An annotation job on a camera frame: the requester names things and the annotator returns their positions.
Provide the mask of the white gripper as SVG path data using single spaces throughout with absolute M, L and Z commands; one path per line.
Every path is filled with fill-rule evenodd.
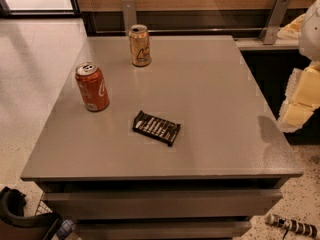
M 320 0 L 316 0 L 305 15 L 280 28 L 277 37 L 299 38 L 300 54 L 310 60 L 320 60 Z M 320 63 L 312 61 L 304 70 L 294 68 L 289 77 L 277 120 L 279 130 L 293 133 L 301 129 L 319 107 Z

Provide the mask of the black curved robot base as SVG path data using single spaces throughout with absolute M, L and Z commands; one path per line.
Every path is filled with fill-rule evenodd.
M 4 187 L 0 191 L 0 240 L 51 240 L 62 225 L 55 212 L 25 216 L 25 195 Z

